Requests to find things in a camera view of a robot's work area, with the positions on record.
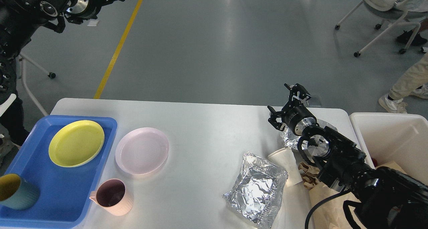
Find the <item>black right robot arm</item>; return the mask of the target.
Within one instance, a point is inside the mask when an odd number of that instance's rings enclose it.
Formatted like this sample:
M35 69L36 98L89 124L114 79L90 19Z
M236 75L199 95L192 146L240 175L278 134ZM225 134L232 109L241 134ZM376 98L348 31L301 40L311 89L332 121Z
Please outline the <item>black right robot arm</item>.
M427 186L393 168L371 168L366 154L356 144L329 126L320 127L317 118L304 106L311 95L301 84L288 85L288 102L280 111L268 106L269 123L277 130L288 127L299 137L297 147L307 164L319 168L317 178L337 194L321 200L306 216L330 200L352 193L358 202L345 200L343 211L353 229L359 225L350 207L367 229L426 229Z

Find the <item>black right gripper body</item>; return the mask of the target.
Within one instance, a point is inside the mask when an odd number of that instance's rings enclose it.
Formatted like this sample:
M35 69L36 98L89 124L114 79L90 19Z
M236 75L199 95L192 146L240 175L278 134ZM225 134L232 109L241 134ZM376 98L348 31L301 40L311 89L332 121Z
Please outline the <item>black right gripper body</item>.
M283 122L297 136L301 136L306 127L317 124L315 116L302 102L288 102L283 107L283 112Z

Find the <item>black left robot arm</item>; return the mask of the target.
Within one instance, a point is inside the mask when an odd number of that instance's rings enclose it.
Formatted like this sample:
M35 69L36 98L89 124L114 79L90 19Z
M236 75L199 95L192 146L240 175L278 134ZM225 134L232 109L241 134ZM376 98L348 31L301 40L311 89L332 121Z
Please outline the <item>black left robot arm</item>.
M13 61L39 27L62 33L66 21L81 24L96 19L103 6L115 1L118 0L0 0L1 92L15 91Z

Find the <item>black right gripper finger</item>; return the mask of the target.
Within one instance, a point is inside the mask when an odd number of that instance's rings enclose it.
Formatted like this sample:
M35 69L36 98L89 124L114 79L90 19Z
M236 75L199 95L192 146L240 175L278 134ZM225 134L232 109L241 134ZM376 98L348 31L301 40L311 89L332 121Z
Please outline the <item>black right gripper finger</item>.
M288 102L285 105L286 107L301 106L304 104L304 101L312 98L312 95L299 83L295 85L284 83L284 86L290 91Z
M278 131L284 131L287 125L283 122L285 112L283 110L276 111L272 106L267 106L270 112L268 122Z

